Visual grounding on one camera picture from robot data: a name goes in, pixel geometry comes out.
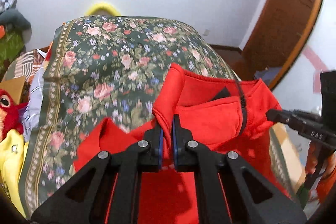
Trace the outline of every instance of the wooden floor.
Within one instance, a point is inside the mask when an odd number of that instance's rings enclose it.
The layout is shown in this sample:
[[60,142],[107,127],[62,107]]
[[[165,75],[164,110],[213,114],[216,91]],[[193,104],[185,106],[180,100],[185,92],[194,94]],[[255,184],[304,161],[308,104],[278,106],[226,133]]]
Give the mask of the wooden floor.
[[253,73],[249,70],[249,67],[237,51],[214,49],[226,63],[236,72],[236,74],[241,78],[241,80],[253,80]]

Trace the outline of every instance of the silver bolt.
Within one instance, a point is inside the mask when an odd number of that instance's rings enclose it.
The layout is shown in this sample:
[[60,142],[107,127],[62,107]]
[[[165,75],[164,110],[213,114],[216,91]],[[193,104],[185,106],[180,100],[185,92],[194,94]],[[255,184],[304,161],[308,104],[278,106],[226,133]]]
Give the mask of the silver bolt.
[[100,151],[98,153],[98,158],[100,159],[106,159],[108,157],[109,153],[107,151]]
[[188,143],[189,147],[195,148],[198,146],[198,142],[197,141],[189,141]]
[[227,153],[227,156],[232,160],[235,160],[236,158],[238,158],[237,152],[234,152],[234,151],[230,151],[229,153]]
[[142,141],[138,142],[138,146],[140,146],[140,147],[146,147],[147,145],[148,145],[148,142],[145,141],[145,140],[142,140]]

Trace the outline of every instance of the red plush toy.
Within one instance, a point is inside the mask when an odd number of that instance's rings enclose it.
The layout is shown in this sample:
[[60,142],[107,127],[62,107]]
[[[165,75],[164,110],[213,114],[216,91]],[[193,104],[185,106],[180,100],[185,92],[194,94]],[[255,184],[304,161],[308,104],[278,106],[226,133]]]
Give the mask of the red plush toy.
[[0,89],[0,142],[6,138],[11,129],[23,134],[19,110],[26,106],[27,103],[16,105],[8,92]]

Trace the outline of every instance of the baseboard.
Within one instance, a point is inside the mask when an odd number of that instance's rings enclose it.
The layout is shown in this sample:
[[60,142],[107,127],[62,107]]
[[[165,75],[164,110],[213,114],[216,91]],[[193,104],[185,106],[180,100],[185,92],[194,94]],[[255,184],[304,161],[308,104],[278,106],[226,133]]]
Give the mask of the baseboard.
[[223,45],[212,45],[212,44],[209,44],[209,45],[214,50],[235,51],[235,52],[239,52],[239,53],[242,52],[242,50],[240,48],[238,48],[238,47],[230,47],[230,46],[223,46]]

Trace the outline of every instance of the plush toy eye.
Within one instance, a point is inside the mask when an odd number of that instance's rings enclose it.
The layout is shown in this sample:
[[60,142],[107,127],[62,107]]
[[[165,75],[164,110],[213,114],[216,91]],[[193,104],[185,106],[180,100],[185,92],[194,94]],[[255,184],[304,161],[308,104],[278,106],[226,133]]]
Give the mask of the plush toy eye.
[[11,101],[7,95],[2,95],[0,97],[0,106],[2,107],[10,107],[11,106]]

